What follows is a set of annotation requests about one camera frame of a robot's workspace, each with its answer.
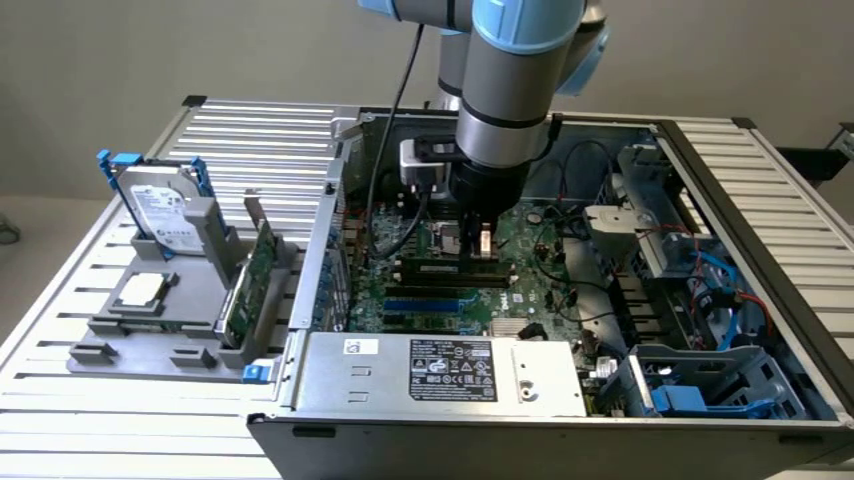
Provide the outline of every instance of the hard drive label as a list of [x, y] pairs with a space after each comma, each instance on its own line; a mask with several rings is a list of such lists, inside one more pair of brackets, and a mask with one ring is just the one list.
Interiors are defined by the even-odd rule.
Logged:
[[410, 396], [422, 402], [497, 402], [493, 343], [410, 340]]
[[182, 194], [153, 185], [134, 185], [131, 194], [158, 242], [179, 253], [203, 253], [197, 227], [185, 219]]

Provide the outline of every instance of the white sticker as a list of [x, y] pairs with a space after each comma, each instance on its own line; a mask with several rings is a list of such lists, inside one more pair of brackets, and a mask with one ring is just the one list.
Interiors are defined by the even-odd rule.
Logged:
[[377, 338], [345, 339], [345, 355], [377, 355], [379, 353], [379, 340]]
[[197, 227], [185, 219], [182, 194], [153, 185], [134, 185], [131, 193], [158, 242], [177, 253], [203, 253]]
[[162, 273], [135, 273], [125, 283], [119, 300], [126, 305], [143, 307], [158, 298], [166, 283]]

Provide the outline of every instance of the red cable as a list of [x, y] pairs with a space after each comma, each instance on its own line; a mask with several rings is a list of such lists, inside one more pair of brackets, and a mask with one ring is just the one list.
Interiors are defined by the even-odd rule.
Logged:
[[774, 332], [774, 323], [772, 321], [772, 313], [769, 312], [769, 307], [765, 305], [765, 302], [762, 301], [762, 299], [760, 297], [757, 297], [756, 295], [752, 295], [749, 293], [738, 292], [738, 295], [745, 300], [748, 300], [748, 301], [756, 303], [757, 305], [760, 305], [760, 308], [762, 308], [762, 314], [765, 315], [765, 324], [766, 324], [766, 327], [768, 327], [769, 336], [772, 336], [772, 333]]

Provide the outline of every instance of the robotic arm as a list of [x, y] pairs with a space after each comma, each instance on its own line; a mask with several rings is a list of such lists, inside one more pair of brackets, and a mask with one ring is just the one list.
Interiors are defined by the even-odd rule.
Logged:
[[449, 188], [461, 207], [463, 254], [518, 203], [546, 149], [557, 93], [578, 95], [609, 39], [598, 0], [359, 0], [362, 7], [443, 30], [441, 107], [459, 109]]

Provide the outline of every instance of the open computer chassis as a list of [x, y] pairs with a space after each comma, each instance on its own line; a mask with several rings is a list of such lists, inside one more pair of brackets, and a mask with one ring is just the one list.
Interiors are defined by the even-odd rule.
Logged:
[[[365, 256], [387, 116], [338, 112], [278, 399], [249, 419], [289, 478], [765, 478], [853, 456], [852, 362], [676, 122], [565, 117], [499, 223], [497, 274], [453, 260], [442, 188], [405, 250]], [[395, 121], [381, 242], [413, 216], [398, 145], [454, 122]]]

